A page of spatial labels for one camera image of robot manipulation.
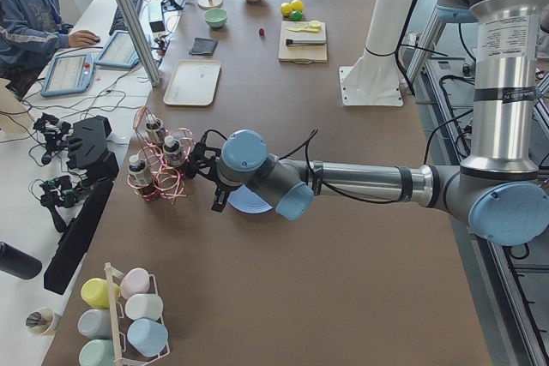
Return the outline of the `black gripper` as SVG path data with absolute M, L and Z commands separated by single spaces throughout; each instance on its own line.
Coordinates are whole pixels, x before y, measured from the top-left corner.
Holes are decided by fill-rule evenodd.
M 221 170 L 216 170 L 215 175 L 216 191 L 211 209 L 215 212 L 222 212 L 226 206 L 229 194 L 240 187 L 240 182 L 226 177 Z

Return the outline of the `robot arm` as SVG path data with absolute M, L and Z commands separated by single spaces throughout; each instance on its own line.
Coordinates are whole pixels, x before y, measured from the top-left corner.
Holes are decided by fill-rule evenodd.
M 247 214 L 228 207 L 216 213 L 199 206 L 190 225 L 223 237 L 280 237 L 290 230 L 389 231 L 405 238 L 426 233 L 428 219 L 441 222 L 442 214 L 398 202 L 399 170 L 419 163 L 424 144 L 413 99 L 404 96 L 398 106 L 341 103 L 337 69 L 358 56 L 376 0 L 304 0 L 306 15 L 327 26 L 328 61 L 311 65 L 278 59 L 282 1 L 224 0 L 229 18 L 216 52 L 222 64 L 219 90 L 200 126 L 227 134 L 255 130 L 277 154 L 291 151 L 316 129 L 312 158 L 328 167 L 346 165 L 360 182 L 387 189 L 390 201 L 374 205 L 323 193 L 295 221 L 272 211 Z

